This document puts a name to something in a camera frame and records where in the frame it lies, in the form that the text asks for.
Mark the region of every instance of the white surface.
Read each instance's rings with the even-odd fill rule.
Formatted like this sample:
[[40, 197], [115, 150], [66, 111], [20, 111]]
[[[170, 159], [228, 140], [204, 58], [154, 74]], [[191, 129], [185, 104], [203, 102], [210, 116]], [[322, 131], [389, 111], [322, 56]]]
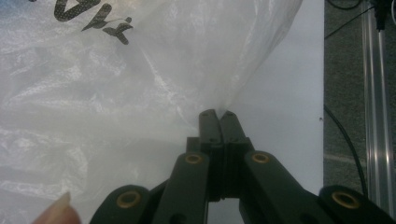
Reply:
[[[307, 190], [323, 185], [324, 1], [304, 0], [286, 38], [231, 111], [256, 150], [275, 155]], [[238, 201], [210, 204], [209, 223], [243, 223]]]

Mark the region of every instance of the pinched plastic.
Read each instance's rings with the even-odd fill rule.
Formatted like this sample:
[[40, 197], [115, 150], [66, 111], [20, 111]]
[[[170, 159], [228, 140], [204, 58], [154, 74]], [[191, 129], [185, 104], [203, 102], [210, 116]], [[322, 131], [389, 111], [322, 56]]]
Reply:
[[0, 223], [70, 191], [164, 181], [289, 30], [301, 0], [1, 0]]

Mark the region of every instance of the black plastic part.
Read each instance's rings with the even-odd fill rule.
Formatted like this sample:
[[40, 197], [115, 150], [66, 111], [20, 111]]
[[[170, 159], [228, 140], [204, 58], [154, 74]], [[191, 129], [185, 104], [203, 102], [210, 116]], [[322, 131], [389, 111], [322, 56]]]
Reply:
[[254, 199], [269, 223], [334, 223], [314, 198], [271, 154], [245, 156], [245, 200]]
[[244, 219], [245, 224], [267, 224], [268, 221], [265, 218], [264, 213], [260, 210], [257, 202], [248, 197], [253, 195], [250, 193], [242, 193], [245, 198], [239, 200], [239, 212], [241, 213], [242, 219]]
[[345, 187], [331, 186], [323, 188], [319, 194], [319, 202], [332, 215], [336, 223], [396, 223], [363, 195]]
[[204, 153], [179, 156], [151, 223], [206, 223], [208, 171], [209, 158]]
[[[120, 196], [124, 193], [132, 192], [132, 195], [126, 195], [124, 201], [119, 202]], [[128, 185], [111, 192], [105, 201], [96, 210], [93, 215], [91, 224], [143, 224], [147, 223], [145, 219], [145, 208], [149, 202], [149, 191], [142, 187]]]
[[241, 191], [241, 166], [244, 155], [254, 150], [235, 113], [227, 111], [220, 120], [224, 140], [222, 198], [239, 198]]
[[206, 110], [199, 115], [199, 149], [210, 157], [209, 201], [218, 202], [224, 191], [224, 145], [216, 111]]
[[91, 224], [205, 224], [209, 201], [234, 197], [247, 224], [395, 223], [351, 189], [328, 187], [319, 197], [304, 190], [274, 156], [254, 151], [232, 112], [221, 120], [215, 110], [201, 113], [200, 137], [189, 137], [186, 151], [150, 192], [114, 190]]

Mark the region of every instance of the black lettering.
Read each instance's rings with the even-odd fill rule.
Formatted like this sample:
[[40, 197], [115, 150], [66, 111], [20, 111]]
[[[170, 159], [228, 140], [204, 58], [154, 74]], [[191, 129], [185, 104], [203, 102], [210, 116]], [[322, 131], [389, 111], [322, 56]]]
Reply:
[[79, 14], [98, 5], [101, 0], [78, 0], [78, 4], [65, 11], [68, 0], [57, 0], [54, 16], [58, 21], [70, 21]]
[[132, 29], [132, 28], [134, 28], [132, 25], [124, 22], [124, 23], [121, 23], [116, 29], [107, 27], [107, 28], [103, 29], [103, 31], [106, 32], [108, 35], [112, 35], [112, 36], [115, 36], [116, 38], [118, 38], [122, 44], [128, 45], [129, 41], [122, 32], [124, 32], [128, 29]]
[[87, 26], [85, 26], [82, 31], [88, 30], [90, 28], [95, 28], [95, 29], [101, 29], [105, 27], [108, 24], [108, 21], [105, 21], [106, 17], [108, 14], [111, 12], [111, 5], [109, 4], [104, 4], [96, 13], [96, 15], [93, 17], [93, 19], [88, 23]]

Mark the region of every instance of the translucent plastic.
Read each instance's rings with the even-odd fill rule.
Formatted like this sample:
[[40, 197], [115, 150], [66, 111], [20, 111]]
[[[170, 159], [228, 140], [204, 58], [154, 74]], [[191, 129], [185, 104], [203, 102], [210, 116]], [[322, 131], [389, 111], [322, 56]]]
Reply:
[[113, 189], [160, 184], [300, 4], [1, 0], [0, 223], [30, 223], [66, 191], [88, 223]]

